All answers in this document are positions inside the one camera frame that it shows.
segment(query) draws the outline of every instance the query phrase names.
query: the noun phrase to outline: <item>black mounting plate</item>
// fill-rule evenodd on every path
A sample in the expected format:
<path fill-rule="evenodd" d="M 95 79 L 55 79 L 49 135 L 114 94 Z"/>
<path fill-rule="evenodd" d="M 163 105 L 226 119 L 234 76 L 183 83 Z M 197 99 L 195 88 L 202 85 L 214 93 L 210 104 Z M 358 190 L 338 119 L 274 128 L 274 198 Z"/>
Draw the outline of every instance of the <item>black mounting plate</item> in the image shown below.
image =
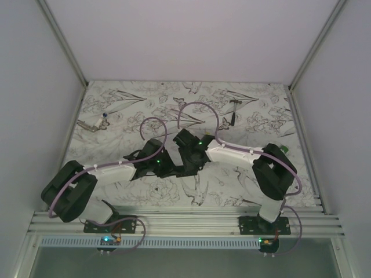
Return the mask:
<path fill-rule="evenodd" d="M 289 219 L 278 217 L 275 222 L 270 224 L 269 229 L 261 229 L 258 216 L 238 217 L 238 226 L 241 235 L 275 235 L 276 229 L 280 235 L 291 235 Z"/>
<path fill-rule="evenodd" d="M 117 220 L 123 219 L 126 217 L 136 217 L 135 215 L 119 215 Z M 85 226 L 83 227 L 84 233 L 111 233 L 111 231 L 117 226 L 117 224 L 107 227 L 96 226 L 93 223 L 86 221 Z M 136 220 L 125 220 L 121 222 L 121 233 L 135 233 L 137 226 Z"/>

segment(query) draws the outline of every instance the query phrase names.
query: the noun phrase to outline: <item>butterfly illustration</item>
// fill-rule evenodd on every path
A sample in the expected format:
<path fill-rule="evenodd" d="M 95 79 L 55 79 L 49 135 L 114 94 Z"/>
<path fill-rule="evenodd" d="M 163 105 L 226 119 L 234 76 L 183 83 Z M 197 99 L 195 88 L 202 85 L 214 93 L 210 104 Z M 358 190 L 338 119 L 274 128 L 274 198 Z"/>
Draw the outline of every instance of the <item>butterfly illustration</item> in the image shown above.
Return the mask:
<path fill-rule="evenodd" d="M 227 121 L 225 117 L 223 117 L 222 124 L 219 126 L 218 130 L 223 130 L 223 129 L 230 129 L 231 123 Z"/>
<path fill-rule="evenodd" d="M 197 94 L 202 82 L 182 82 L 182 84 L 186 89 L 189 89 L 189 94 Z"/>
<path fill-rule="evenodd" d="M 177 97 L 173 97 L 174 101 L 176 103 L 178 103 L 178 107 L 179 109 L 182 108 L 184 105 L 186 105 L 187 103 L 184 101 L 184 98 L 177 98 Z"/>

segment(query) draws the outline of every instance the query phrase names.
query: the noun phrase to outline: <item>small tool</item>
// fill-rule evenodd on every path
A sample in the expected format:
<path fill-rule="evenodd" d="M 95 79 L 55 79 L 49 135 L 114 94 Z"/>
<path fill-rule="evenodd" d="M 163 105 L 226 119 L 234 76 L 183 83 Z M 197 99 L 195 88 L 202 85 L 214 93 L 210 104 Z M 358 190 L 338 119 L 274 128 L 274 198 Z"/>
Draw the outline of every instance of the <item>small tool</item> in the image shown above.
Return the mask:
<path fill-rule="evenodd" d="M 241 104 L 242 101 L 241 100 L 230 100 L 230 103 L 233 103 L 234 106 L 233 106 L 233 114 L 232 114 L 232 121 L 231 121 L 231 126 L 234 126 L 234 121 L 236 119 L 236 108 L 237 108 L 237 104 Z"/>

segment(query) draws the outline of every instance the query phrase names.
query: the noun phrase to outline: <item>wire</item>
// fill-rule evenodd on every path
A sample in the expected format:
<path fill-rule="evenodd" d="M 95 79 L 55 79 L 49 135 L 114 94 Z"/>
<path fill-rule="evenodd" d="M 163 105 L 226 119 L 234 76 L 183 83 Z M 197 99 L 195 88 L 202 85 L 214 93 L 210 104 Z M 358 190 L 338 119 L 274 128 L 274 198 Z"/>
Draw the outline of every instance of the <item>wire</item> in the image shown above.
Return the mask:
<path fill-rule="evenodd" d="M 252 153 L 255 153 L 257 155 L 263 155 L 267 158 L 270 158 L 271 160 L 279 163 L 280 165 L 282 165 L 287 171 L 289 171 L 291 173 L 291 175 L 294 176 L 295 180 L 297 181 L 298 185 L 299 185 L 299 188 L 297 190 L 297 192 L 294 192 L 294 193 L 287 193 L 285 195 L 285 197 L 287 196 L 294 196 L 294 195 L 298 195 L 300 194 L 300 192 L 302 191 L 303 189 L 303 185 L 301 183 L 301 180 L 299 178 L 299 176 L 286 164 L 284 163 L 283 161 L 279 160 L 278 158 L 270 155 L 269 153 L 265 153 L 265 152 L 260 152 L 260 151 L 256 151 L 256 150 L 252 150 L 252 149 L 248 149 L 248 148 L 239 148 L 239 147 L 235 147 L 235 146 L 230 146 L 228 145 L 227 142 L 223 142 L 221 139 L 218 138 L 218 128 L 219 128 L 219 116 L 217 114 L 217 112 L 215 111 L 214 108 L 212 108 L 209 104 L 206 104 L 206 103 L 202 103 L 200 101 L 193 101 L 191 103 L 187 103 L 185 105 L 183 105 L 180 109 L 179 109 L 179 114 L 178 114 L 178 119 L 177 119 L 177 127 L 178 129 L 180 129 L 180 115 L 181 115 L 181 112 L 183 111 L 183 109 L 189 105 L 192 105 L 192 104 L 201 104 L 201 105 L 204 105 L 206 107 L 208 107 L 214 114 L 215 114 L 215 117 L 216 117 L 216 128 L 215 128 L 215 140 L 222 146 L 226 147 L 226 148 L 229 148 L 229 149 L 233 149 L 235 151 L 242 151 L 242 152 L 252 152 Z M 299 233 L 299 237 L 297 239 L 297 242 L 295 243 L 295 245 L 293 246 L 293 248 L 291 248 L 289 251 L 286 251 L 286 252 L 282 252 L 282 253 L 279 253 L 277 255 L 285 255 L 285 254 L 289 254 L 291 253 L 293 250 L 295 250 L 295 248 L 299 245 L 300 241 L 301 241 L 301 237 L 303 235 L 303 225 L 301 224 L 301 219 L 298 215 L 298 213 L 290 206 L 284 206 L 285 204 L 285 200 L 283 201 L 282 203 L 282 208 L 285 208 L 287 207 L 288 209 L 292 210 L 294 212 L 294 214 L 296 215 L 298 221 L 299 221 L 299 226 L 300 226 L 300 233 Z"/>
<path fill-rule="evenodd" d="M 52 204 L 50 205 L 50 209 L 49 209 L 49 212 L 48 212 L 48 216 L 49 218 L 56 218 L 58 217 L 57 215 L 53 215 L 53 210 L 54 210 L 54 207 L 56 206 L 56 203 L 58 202 L 60 196 L 64 193 L 64 191 L 66 191 L 66 189 L 70 186 L 70 184 L 72 184 L 72 182 L 74 182 L 78 177 L 84 175 L 85 173 L 89 172 L 89 171 L 93 171 L 93 170 L 96 170 L 96 169 L 100 169 L 100 168 L 106 168 L 106 167 L 110 167 L 110 166 L 116 166 L 116 165 L 120 165 L 120 164 L 129 164 L 129 163 L 137 163 L 137 162 L 143 162 L 143 161 L 146 161 L 146 160 L 149 160 L 151 158 L 153 158 L 154 156 L 156 156 L 157 154 L 160 153 L 160 151 L 164 148 L 165 146 L 165 142 L 166 140 L 168 139 L 168 129 L 166 128 L 166 125 L 165 125 L 165 122 L 157 117 L 149 117 L 147 119 L 145 119 L 141 125 L 140 125 L 140 135 L 142 136 L 142 132 L 141 132 L 141 128 L 142 128 L 142 125 L 145 121 L 149 120 L 149 119 L 156 119 L 158 120 L 163 128 L 165 129 L 165 138 L 163 139 L 163 143 L 162 145 L 160 146 L 160 148 L 155 152 L 153 153 L 152 155 L 146 157 L 146 158 L 141 158 L 141 159 L 136 159 L 136 160 L 124 160 L 124 161 L 117 161 L 117 162 L 110 162 L 110 163 L 105 163 L 105 164 L 101 164 L 101 165 L 98 165 L 96 167 L 90 167 L 90 168 L 86 168 L 84 170 L 82 170 L 81 172 L 78 172 L 76 175 L 74 175 L 72 178 L 70 178 L 66 184 L 61 188 L 61 190 L 58 192 L 58 194 L 56 195 L 56 197 L 54 198 L 54 200 L 52 201 Z"/>
<path fill-rule="evenodd" d="M 231 146 L 231 145 L 228 145 L 227 142 L 224 142 L 222 141 L 221 139 L 218 138 L 218 128 L 219 128 L 219 116 L 217 114 L 217 112 L 215 111 L 214 108 L 212 108 L 209 104 L 206 104 L 206 103 L 202 103 L 200 101 L 194 101 L 194 102 L 191 102 L 191 103 L 187 103 L 187 104 L 184 104 L 180 109 L 179 109 L 179 114 L 178 114 L 178 119 L 177 119 L 177 127 L 178 129 L 180 129 L 180 115 L 181 115 L 181 112 L 183 111 L 183 109 L 189 105 L 192 105 L 192 104 L 201 104 L 201 105 L 204 105 L 206 107 L 208 107 L 214 114 L 215 114 L 215 117 L 216 117 L 216 128 L 215 128 L 215 140 L 222 146 L 228 148 L 228 149 L 233 149 L 235 151 L 241 151 L 241 152 L 252 152 L 252 153 L 255 153 L 257 155 L 263 155 L 267 158 L 270 158 L 271 160 L 279 163 L 280 165 L 282 165 L 287 171 L 289 171 L 291 173 L 291 175 L 294 176 L 295 180 L 297 181 L 298 185 L 299 185 L 299 188 L 297 190 L 297 192 L 294 192 L 294 193 L 287 193 L 285 195 L 286 196 L 294 196 L 294 195 L 298 195 L 300 194 L 301 190 L 303 189 L 303 185 L 301 183 L 301 180 L 299 178 L 299 176 L 294 172 L 294 170 L 292 170 L 286 163 L 284 163 L 283 161 L 279 160 L 278 158 L 270 155 L 269 153 L 265 153 L 265 152 L 260 152 L 260 151 L 256 151 L 256 150 L 252 150 L 252 149 L 248 149 L 248 148 L 239 148 L 239 147 L 235 147 L 235 146 Z"/>
<path fill-rule="evenodd" d="M 88 220 L 90 223 L 93 223 L 94 225 L 97 225 L 97 226 L 100 226 L 100 227 L 109 227 L 109 226 L 113 226 L 115 224 L 118 224 L 118 223 L 121 223 L 122 221 L 126 221 L 126 220 L 136 220 L 138 221 L 139 223 L 141 223 L 142 227 L 143 227 L 143 235 L 141 237 L 141 239 L 138 241 L 137 244 L 135 244 L 132 248 L 130 249 L 127 249 L 127 250 L 123 250 L 123 251 L 115 251 L 113 254 L 126 254 L 126 253 L 129 253 L 129 252 L 132 252 L 134 251 L 135 249 L 137 249 L 141 243 L 143 242 L 144 238 L 146 237 L 146 234 L 147 234 L 147 230 L 146 230 L 146 225 L 144 224 L 144 222 L 139 219 L 139 218 L 136 218 L 136 217 L 125 217 L 125 218 L 121 218 L 117 221 L 114 221 L 112 223 L 107 223 L 107 224 L 100 224 L 98 222 L 95 222 L 95 221 L 92 221 L 92 220 Z"/>
<path fill-rule="evenodd" d="M 301 223 L 301 219 L 300 219 L 298 213 L 294 210 L 293 207 L 290 207 L 290 206 L 284 206 L 284 207 L 286 207 L 288 209 L 291 209 L 292 212 L 295 214 L 297 220 L 299 221 L 300 232 L 299 232 L 299 237 L 297 238 L 295 245 L 289 251 L 285 251 L 285 252 L 282 252 L 282 253 L 274 254 L 275 256 L 281 256 L 281 255 L 288 255 L 288 254 L 290 254 L 292 251 L 294 251 L 299 246 L 299 243 L 301 242 L 301 238 L 303 237 L 303 224 Z"/>

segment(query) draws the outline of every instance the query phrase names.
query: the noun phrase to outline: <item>bird illustration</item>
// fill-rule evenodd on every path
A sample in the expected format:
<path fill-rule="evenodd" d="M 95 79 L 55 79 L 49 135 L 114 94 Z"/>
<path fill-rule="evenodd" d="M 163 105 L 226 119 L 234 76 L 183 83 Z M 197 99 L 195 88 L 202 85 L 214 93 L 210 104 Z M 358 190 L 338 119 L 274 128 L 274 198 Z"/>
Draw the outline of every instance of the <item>bird illustration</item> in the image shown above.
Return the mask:
<path fill-rule="evenodd" d="M 230 129 L 231 123 L 227 121 L 225 117 L 223 117 L 221 121 L 221 125 L 219 126 L 218 130 L 223 130 L 223 129 Z"/>
<path fill-rule="evenodd" d="M 184 98 L 177 98 L 177 97 L 173 97 L 174 101 L 176 103 L 178 103 L 178 107 L 179 109 L 182 108 L 184 105 L 186 105 L 187 103 L 184 101 Z"/>
<path fill-rule="evenodd" d="M 192 206 L 200 206 L 205 201 L 206 195 L 208 194 L 209 189 L 209 182 L 206 186 L 206 189 L 204 192 L 201 191 L 201 188 L 199 186 L 199 175 L 194 176 L 195 178 L 195 189 L 191 189 L 188 187 L 188 185 L 183 181 L 183 179 L 180 179 L 181 186 L 183 187 L 184 193 L 187 195 L 187 197 L 193 197 L 191 205 Z"/>
<path fill-rule="evenodd" d="M 189 89 L 189 94 L 197 94 L 202 82 L 182 82 L 182 84 L 186 89 Z"/>

